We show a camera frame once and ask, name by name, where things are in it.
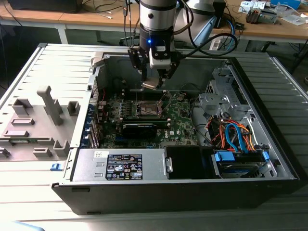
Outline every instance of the green circuit board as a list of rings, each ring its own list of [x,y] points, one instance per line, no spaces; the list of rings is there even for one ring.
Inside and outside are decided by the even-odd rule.
[[[108,101],[107,113],[110,119],[104,121],[101,126],[103,130],[104,139],[101,142],[101,148],[163,148],[165,146],[173,145],[198,145],[197,137],[193,129],[193,124],[189,115],[189,100],[184,98],[180,93],[169,93],[167,99],[156,103],[161,107],[162,113],[154,116],[153,111],[146,113],[144,116],[148,118],[143,123],[151,124],[153,117],[167,119],[168,128],[157,129],[156,137],[154,139],[129,139],[119,141],[122,135],[118,132],[118,127],[121,125],[121,118],[123,117],[123,105],[130,105],[127,107],[128,118],[139,118],[137,113],[137,104],[145,103],[153,105],[156,101],[134,102],[125,101],[123,99],[114,97]]]

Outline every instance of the capacitor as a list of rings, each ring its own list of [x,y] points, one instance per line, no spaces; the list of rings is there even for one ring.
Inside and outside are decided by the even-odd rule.
[[[178,100],[179,102],[182,102],[184,99],[183,99],[183,97],[179,96],[179,97],[177,97],[177,100]]]

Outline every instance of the metal bracket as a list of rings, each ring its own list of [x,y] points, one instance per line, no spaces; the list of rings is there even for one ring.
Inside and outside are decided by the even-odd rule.
[[[98,67],[99,65],[103,64],[104,60],[104,52],[97,51],[91,56],[91,66],[92,67]]]

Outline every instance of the electronic device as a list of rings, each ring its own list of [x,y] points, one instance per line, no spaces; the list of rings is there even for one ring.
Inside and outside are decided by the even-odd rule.
[[[83,0],[8,0],[14,10],[59,11],[77,13]]]
[[[278,3],[280,2],[281,5],[288,5],[294,9],[298,9],[299,8],[299,5],[301,3],[300,0],[283,0],[283,1],[280,1],[280,0],[271,0],[270,3],[272,5],[278,5]]]
[[[75,213],[252,208],[305,185],[235,59],[192,56],[155,91],[139,88],[121,53],[99,63],[52,185]]]

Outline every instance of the sticker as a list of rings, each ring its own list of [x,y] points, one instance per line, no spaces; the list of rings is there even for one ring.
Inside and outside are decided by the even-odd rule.
[[[103,157],[107,157],[108,154],[109,154],[108,151],[95,151],[95,152],[94,152],[94,158],[103,158]]]
[[[142,155],[108,155],[106,171],[107,180],[142,180]]]

